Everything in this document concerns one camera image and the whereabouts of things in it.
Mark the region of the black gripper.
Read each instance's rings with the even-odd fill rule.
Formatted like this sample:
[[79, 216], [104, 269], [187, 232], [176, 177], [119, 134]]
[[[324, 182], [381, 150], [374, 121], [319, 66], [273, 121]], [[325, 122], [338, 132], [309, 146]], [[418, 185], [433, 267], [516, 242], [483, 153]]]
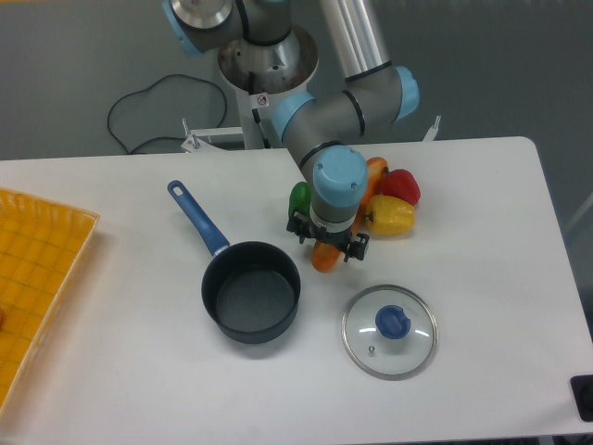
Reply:
[[309, 216], [295, 209], [288, 218], [286, 231], [296, 235], [298, 242], [303, 244], [311, 236], [323, 244], [331, 245], [344, 252], [344, 262], [351, 259], [363, 261], [368, 250], [370, 236], [364, 233], [352, 235], [355, 218], [338, 223], [323, 224], [313, 221]]

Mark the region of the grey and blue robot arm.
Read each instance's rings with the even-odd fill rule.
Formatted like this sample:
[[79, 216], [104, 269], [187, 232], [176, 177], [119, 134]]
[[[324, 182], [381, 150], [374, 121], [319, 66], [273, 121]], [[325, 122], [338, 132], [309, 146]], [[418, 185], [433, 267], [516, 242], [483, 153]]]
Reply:
[[362, 155], [345, 141], [408, 116], [420, 99], [411, 72], [392, 63], [372, 4], [321, 4], [346, 83], [326, 100], [308, 91], [319, 53], [293, 22], [289, 2], [166, 1], [162, 7], [185, 53], [216, 52], [246, 147], [286, 147], [309, 184], [311, 201], [290, 213], [288, 231], [362, 260], [368, 238], [355, 221], [370, 181]]

